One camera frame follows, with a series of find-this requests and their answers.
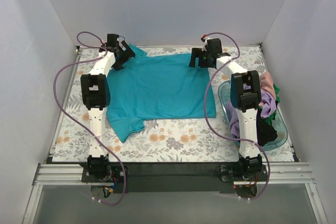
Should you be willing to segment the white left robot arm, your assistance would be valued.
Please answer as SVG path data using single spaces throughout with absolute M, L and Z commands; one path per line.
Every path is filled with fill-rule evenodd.
M 108 151 L 103 147 L 106 112 L 111 101 L 107 76 L 112 68 L 121 70 L 124 63 L 135 57 L 134 51 L 120 38 L 117 34 L 107 34 L 107 41 L 102 41 L 99 48 L 100 59 L 80 77 L 82 100 L 88 111 L 90 131 L 94 134 L 90 140 L 87 174 L 100 182 L 112 176 Z

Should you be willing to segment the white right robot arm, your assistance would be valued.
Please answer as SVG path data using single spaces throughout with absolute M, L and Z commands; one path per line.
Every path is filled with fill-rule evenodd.
M 263 167 L 257 140 L 257 114 L 261 102 L 259 74 L 256 70 L 243 68 L 235 62 L 235 57 L 224 53 L 219 38 L 204 35 L 201 41 L 201 48 L 192 49 L 189 66 L 215 68 L 230 77 L 230 101 L 239 122 L 237 176 L 242 180 L 251 180 Z

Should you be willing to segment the teal t shirt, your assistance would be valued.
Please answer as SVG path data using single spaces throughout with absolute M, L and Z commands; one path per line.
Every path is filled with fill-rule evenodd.
M 121 142 L 146 120 L 215 118 L 209 70 L 191 68 L 191 54 L 150 57 L 138 49 L 121 70 L 110 70 L 106 117 Z

